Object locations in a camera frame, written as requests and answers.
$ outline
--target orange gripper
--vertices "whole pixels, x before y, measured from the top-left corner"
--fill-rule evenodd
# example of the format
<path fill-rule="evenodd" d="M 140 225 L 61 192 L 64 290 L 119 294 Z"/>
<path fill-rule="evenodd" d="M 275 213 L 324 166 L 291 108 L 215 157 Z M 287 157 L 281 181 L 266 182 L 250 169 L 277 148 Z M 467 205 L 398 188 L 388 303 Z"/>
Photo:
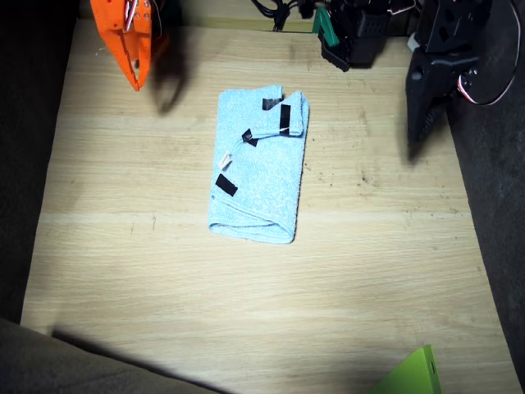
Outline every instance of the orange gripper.
<path fill-rule="evenodd" d="M 137 91 L 144 86 L 152 61 L 151 1 L 154 0 L 91 0 L 100 37 Z M 132 63 L 136 60 L 139 60 L 138 79 Z"/>

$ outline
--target light blue towel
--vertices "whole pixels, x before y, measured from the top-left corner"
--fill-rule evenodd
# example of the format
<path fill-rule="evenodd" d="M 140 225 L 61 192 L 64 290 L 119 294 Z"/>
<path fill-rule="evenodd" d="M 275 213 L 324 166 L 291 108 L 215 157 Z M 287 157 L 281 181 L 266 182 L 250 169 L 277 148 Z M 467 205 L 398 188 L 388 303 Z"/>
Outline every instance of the light blue towel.
<path fill-rule="evenodd" d="M 301 92 L 295 92 L 263 110 L 264 99 L 282 97 L 282 86 L 226 90 L 219 97 L 209 211 L 212 232 L 274 244 L 294 240 L 309 105 Z M 281 120 L 287 110 L 288 130 Z M 248 139 L 249 133 L 251 141 L 244 142 L 243 134 Z"/>

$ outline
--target wood grain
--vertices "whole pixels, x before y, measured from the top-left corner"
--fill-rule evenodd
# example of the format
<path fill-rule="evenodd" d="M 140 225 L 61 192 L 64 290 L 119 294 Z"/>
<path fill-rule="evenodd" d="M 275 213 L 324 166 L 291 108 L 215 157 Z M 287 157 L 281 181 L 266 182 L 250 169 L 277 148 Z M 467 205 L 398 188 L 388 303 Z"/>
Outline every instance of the wood grain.
<path fill-rule="evenodd" d="M 311 34 L 187 33 L 160 117 L 78 23 L 22 323 L 232 392 L 365 392 L 425 344 L 445 392 L 520 392 L 448 127 L 405 160 L 404 41 L 342 73 Z M 271 84 L 311 106 L 291 245 L 207 227 L 218 95 Z"/>
<path fill-rule="evenodd" d="M 268 8 L 276 8 L 270 0 L 260 1 Z M 180 0 L 180 4 L 187 25 L 238 30 L 273 29 L 273 20 L 263 16 L 251 0 Z M 93 19 L 89 0 L 80 0 L 79 15 L 83 19 Z M 310 32 L 312 27 L 313 18 L 302 19 L 299 9 L 293 7 L 283 31 Z"/>

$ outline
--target green connector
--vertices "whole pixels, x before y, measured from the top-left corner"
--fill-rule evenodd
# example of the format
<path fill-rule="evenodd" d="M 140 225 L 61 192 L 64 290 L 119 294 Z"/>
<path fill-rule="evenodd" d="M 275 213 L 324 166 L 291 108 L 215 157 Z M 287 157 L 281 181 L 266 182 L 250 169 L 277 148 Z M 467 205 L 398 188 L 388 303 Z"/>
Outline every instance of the green connector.
<path fill-rule="evenodd" d="M 368 394 L 442 394 L 432 346 L 414 351 Z"/>
<path fill-rule="evenodd" d="M 331 25 L 330 16 L 326 11 L 325 7 L 320 7 L 315 13 L 315 20 L 313 21 L 312 33 L 319 33 L 321 29 L 322 36 L 329 47 L 335 47 L 339 44 L 339 39 L 336 36 L 336 32 Z"/>

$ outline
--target wire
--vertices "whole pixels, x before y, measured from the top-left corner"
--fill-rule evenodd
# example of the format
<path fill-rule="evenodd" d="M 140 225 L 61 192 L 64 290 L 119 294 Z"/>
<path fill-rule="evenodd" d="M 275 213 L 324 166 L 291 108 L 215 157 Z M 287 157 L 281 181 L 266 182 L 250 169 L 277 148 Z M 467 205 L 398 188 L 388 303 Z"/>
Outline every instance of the wire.
<path fill-rule="evenodd" d="M 159 25 L 159 29 L 160 29 L 160 32 L 158 33 L 158 36 L 162 37 L 161 12 L 158 10 L 157 0 L 153 0 L 153 4 L 155 4 L 155 8 L 157 8 L 158 25 Z"/>
<path fill-rule="evenodd" d="M 503 96 L 507 94 L 507 92 L 510 89 L 510 86 L 514 83 L 514 80 L 516 79 L 516 72 L 518 71 L 518 63 L 521 53 L 521 47 L 522 47 L 522 23 L 519 17 L 518 8 L 516 7 L 516 3 L 514 0 L 509 0 L 510 6 L 512 7 L 512 11 L 514 13 L 514 17 L 516 18 L 516 24 L 518 26 L 518 49 L 516 51 L 516 60 L 514 61 L 514 71 L 512 73 L 512 78 L 510 78 L 509 83 L 507 86 L 497 95 L 495 98 L 493 98 L 491 101 L 487 101 L 485 103 L 479 103 L 478 101 L 474 100 L 470 94 L 468 94 L 467 90 L 463 87 L 463 76 L 459 76 L 458 78 L 458 90 L 459 92 L 472 104 L 476 105 L 494 105 L 498 103 Z"/>
<path fill-rule="evenodd" d="M 406 8 L 400 8 L 399 10 L 387 10 L 391 15 L 399 15 L 399 14 L 402 14 L 403 12 L 406 12 L 406 11 L 410 11 L 411 9 L 415 8 L 416 7 L 416 2 L 418 0 L 413 0 L 413 5 L 411 5 L 410 7 L 406 7 Z"/>
<path fill-rule="evenodd" d="M 273 31 L 280 31 L 290 14 L 290 9 L 298 6 L 298 0 L 290 0 L 287 4 L 282 0 L 272 1 L 277 5 L 276 10 L 263 6 L 258 0 L 252 0 L 252 3 L 266 18 L 273 18 Z"/>
<path fill-rule="evenodd" d="M 127 10 L 125 10 L 125 12 L 127 11 L 127 15 L 126 15 L 126 23 L 125 23 L 125 30 L 126 31 L 130 31 L 131 29 L 131 22 L 133 22 L 133 17 L 135 16 L 135 10 L 137 9 L 137 0 L 133 0 L 133 5 L 131 6 L 131 8 L 127 8 Z"/>

